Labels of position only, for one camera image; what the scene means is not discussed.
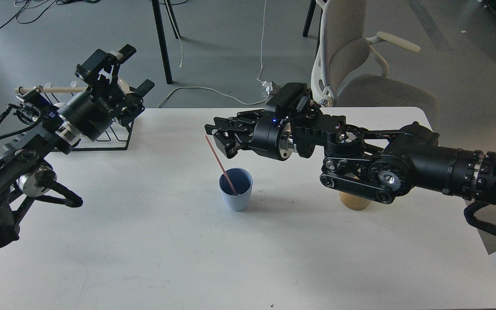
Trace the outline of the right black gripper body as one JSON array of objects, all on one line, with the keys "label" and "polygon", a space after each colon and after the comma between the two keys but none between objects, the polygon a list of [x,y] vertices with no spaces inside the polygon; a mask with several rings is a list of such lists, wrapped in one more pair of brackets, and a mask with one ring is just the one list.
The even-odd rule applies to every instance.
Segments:
[{"label": "right black gripper body", "polygon": [[287,118],[262,116],[254,127],[248,149],[259,156],[285,161],[291,156],[289,147],[291,122]]}]

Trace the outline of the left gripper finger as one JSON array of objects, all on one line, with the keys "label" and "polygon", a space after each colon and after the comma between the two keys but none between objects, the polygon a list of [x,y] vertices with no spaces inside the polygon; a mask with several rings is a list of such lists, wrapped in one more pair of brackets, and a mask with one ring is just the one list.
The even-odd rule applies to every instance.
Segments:
[{"label": "left gripper finger", "polygon": [[120,65],[126,62],[136,53],[136,48],[126,44],[118,52],[107,53],[97,49],[83,64],[75,67],[75,75],[88,87],[94,87],[96,83],[102,82],[108,86],[118,86],[118,71]]},{"label": "left gripper finger", "polygon": [[139,98],[126,97],[123,93],[122,98],[118,100],[119,113],[115,117],[120,125],[129,125],[144,110],[144,96],[154,88],[155,84],[150,79],[146,79],[139,87],[136,87],[136,93]]}]

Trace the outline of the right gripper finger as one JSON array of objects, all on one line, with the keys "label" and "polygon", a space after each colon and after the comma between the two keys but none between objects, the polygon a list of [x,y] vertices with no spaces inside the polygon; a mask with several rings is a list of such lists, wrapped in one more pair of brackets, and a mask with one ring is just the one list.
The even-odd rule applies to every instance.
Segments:
[{"label": "right gripper finger", "polygon": [[213,136],[215,143],[225,156],[236,156],[238,151],[254,151],[252,140],[255,123],[252,122],[221,122],[206,124],[205,132]]},{"label": "right gripper finger", "polygon": [[213,131],[254,132],[270,126],[270,118],[264,110],[238,112],[236,116],[213,118]]}]

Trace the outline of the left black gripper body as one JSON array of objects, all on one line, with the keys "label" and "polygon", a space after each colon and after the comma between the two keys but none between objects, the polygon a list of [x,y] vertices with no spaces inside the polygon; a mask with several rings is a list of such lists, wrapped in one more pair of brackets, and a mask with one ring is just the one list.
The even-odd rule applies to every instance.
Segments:
[{"label": "left black gripper body", "polygon": [[58,112],[75,131],[91,141],[97,140],[117,118],[125,107],[125,95],[110,95],[108,90],[87,87]]}]

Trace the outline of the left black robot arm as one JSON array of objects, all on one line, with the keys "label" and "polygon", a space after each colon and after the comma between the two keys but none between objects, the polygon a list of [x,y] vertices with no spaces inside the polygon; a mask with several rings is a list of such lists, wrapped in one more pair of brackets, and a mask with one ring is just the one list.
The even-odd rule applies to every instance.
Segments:
[{"label": "left black robot arm", "polygon": [[53,151],[70,153],[81,139],[96,141],[117,122],[126,129],[144,111],[144,96],[154,87],[145,80],[139,87],[120,82],[118,72],[136,49],[124,45],[118,52],[96,50],[75,75],[87,84],[62,106],[43,97],[43,88],[22,90],[18,105],[10,105],[1,121],[16,109],[29,121],[25,129],[0,136],[13,137],[0,157],[0,248],[19,239],[20,222],[35,201],[82,206],[81,197],[57,182],[45,157]]}]

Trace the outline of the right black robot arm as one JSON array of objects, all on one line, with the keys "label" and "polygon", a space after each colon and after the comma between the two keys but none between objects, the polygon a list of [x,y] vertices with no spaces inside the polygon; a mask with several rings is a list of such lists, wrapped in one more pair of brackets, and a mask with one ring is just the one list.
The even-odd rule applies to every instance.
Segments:
[{"label": "right black robot arm", "polygon": [[213,121],[205,131],[227,158],[240,150],[279,161],[293,152],[309,158],[322,146],[325,187],[383,204],[415,187],[458,196],[470,202],[467,223],[496,236],[495,152],[441,147],[438,134],[417,122],[384,131],[348,125],[309,96]]}]

